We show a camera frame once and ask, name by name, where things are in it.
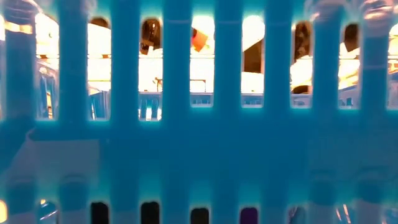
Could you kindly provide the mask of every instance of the bright light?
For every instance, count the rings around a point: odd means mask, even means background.
[[[266,26],[259,16],[248,16],[242,24],[242,50],[245,51],[264,38]]]
[[[38,55],[58,55],[59,26],[44,14],[37,14],[36,41]],[[111,30],[94,24],[88,24],[88,54],[92,57],[111,54]]]
[[[215,25],[210,16],[194,16],[192,18],[192,27],[206,34],[209,40],[214,40]]]
[[[398,24],[392,26],[392,28],[390,30],[390,35],[398,35]]]
[[[0,16],[0,40],[2,40],[2,41],[6,40],[6,30],[4,28],[4,18],[3,18],[3,16]]]
[[[7,205],[0,200],[0,223],[7,221]]]
[[[349,223],[349,224],[351,224],[351,220],[349,219],[349,214],[348,214],[348,209],[347,209],[347,205],[343,205],[343,208],[344,208],[344,212],[345,212],[345,214],[346,214],[346,218],[347,218],[347,222]]]
[[[398,55],[398,39],[393,39],[390,41],[388,53],[391,55]]]
[[[298,59],[297,62],[290,67],[290,75],[292,77],[292,87],[311,85],[312,57],[306,55]]]
[[[337,209],[337,208],[336,208],[336,214],[337,214],[337,217],[338,217],[338,219],[341,221],[340,212],[338,211],[338,209]]]
[[[377,9],[369,10],[369,12],[365,13],[364,19],[366,20],[383,19],[389,17],[393,10],[394,9],[392,6],[384,6],[384,7],[379,7]]]

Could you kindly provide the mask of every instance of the blue plastic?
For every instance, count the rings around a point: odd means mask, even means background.
[[[109,92],[100,91],[99,93],[90,95],[89,109],[93,110],[92,119],[109,119],[110,114],[107,110],[109,108],[108,94]]]
[[[58,72],[41,62],[37,61],[37,72],[35,78],[38,79],[38,85],[35,85],[37,89],[36,95],[38,97],[37,104],[37,117],[38,118],[50,118],[51,113],[52,118],[57,117],[57,107],[58,107],[58,94],[57,94],[57,79],[59,78]]]
[[[5,19],[34,27],[38,8],[29,2],[3,0]],[[88,224],[89,204],[99,200],[109,204],[111,221],[118,224],[139,223],[140,205],[150,200],[160,203],[164,224],[188,223],[193,207],[208,207],[213,224],[237,223],[242,207],[256,207],[261,223],[282,224],[296,204],[306,205],[309,223],[333,223],[342,204],[355,207],[356,223],[380,223],[382,208],[393,206],[398,114],[386,109],[388,32],[396,22],[391,2],[37,3],[60,25],[59,111],[55,120],[37,119],[37,93],[55,83],[40,79],[39,91],[34,88],[34,29],[7,30],[1,52],[0,198],[7,203],[8,224],[35,223],[41,198],[57,204],[66,224]],[[158,12],[164,23],[163,95],[139,97],[140,20]],[[212,107],[190,104],[199,100],[189,94],[193,12],[215,18]],[[266,87],[264,97],[254,100],[263,107],[243,108],[241,23],[250,13],[263,14],[266,22]],[[89,114],[86,23],[97,15],[112,27],[109,121],[92,121]],[[307,109],[290,105],[291,27],[302,19],[313,19],[315,29]],[[362,27],[360,107],[339,110],[340,34],[353,21]],[[140,121],[137,105],[141,117],[146,106],[161,106],[162,120]]]

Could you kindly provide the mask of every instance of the orange object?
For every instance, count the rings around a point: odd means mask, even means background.
[[[206,45],[207,39],[207,35],[200,32],[199,30],[193,29],[192,45],[197,52],[200,52],[202,48]]]

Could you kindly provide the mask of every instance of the rectangular slot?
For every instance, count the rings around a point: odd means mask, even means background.
[[[162,29],[158,17],[146,17],[141,22],[138,84],[140,121],[159,121],[162,118]]]
[[[359,106],[359,25],[348,24],[344,28],[340,44],[338,72],[338,106],[340,109],[358,109]]]
[[[262,107],[264,94],[264,19],[251,15],[242,24],[241,93],[244,108]]]
[[[313,76],[313,28],[309,21],[292,27],[293,57],[290,66],[290,90],[293,108],[310,108]]]
[[[259,214],[256,208],[244,208],[241,211],[240,224],[258,224]]]
[[[37,14],[35,87],[37,118],[57,119],[59,101],[58,24],[45,14]]]
[[[157,202],[146,202],[141,205],[141,224],[159,224],[160,207]]]
[[[91,224],[109,224],[109,207],[103,202],[91,203]]]
[[[87,87],[92,120],[110,118],[111,29],[106,19],[94,17],[88,24]]]
[[[209,210],[207,208],[195,208],[191,212],[191,224],[209,224]]]
[[[214,92],[215,25],[209,16],[194,16],[190,48],[190,102],[211,107]]]

